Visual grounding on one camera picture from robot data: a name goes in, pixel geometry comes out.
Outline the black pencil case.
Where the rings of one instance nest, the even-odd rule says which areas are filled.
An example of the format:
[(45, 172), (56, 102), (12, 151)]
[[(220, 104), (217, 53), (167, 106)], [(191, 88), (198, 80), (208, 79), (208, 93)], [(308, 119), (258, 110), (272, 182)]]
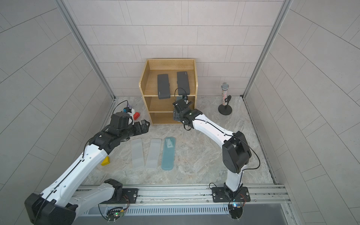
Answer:
[(158, 99), (170, 98), (170, 83), (168, 74), (157, 75), (157, 96)]
[(177, 72), (178, 94), (181, 96), (190, 94), (190, 86), (187, 71)]

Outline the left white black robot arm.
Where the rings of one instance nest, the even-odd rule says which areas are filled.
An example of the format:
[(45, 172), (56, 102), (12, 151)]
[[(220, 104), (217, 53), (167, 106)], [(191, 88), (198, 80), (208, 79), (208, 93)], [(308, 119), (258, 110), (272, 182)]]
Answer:
[(73, 196), (77, 188), (112, 150), (133, 136), (149, 131), (146, 120), (123, 128), (107, 125), (85, 145), (79, 158), (41, 194), (31, 194), (24, 202), (30, 222), (34, 225), (71, 225), (77, 217), (95, 205), (125, 200), (123, 184), (108, 179), (97, 188), (80, 196)]

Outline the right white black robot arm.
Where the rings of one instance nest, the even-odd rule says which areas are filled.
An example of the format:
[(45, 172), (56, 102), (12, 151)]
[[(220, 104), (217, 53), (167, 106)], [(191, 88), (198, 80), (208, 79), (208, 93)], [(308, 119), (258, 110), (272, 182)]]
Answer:
[(201, 111), (190, 109), (192, 103), (179, 99), (173, 102), (174, 120), (184, 127), (198, 130), (222, 149), (222, 160), (228, 169), (224, 183), (224, 194), (229, 201), (234, 201), (240, 194), (244, 170), (247, 168), (252, 153), (245, 136), (238, 131), (233, 133), (208, 119)]

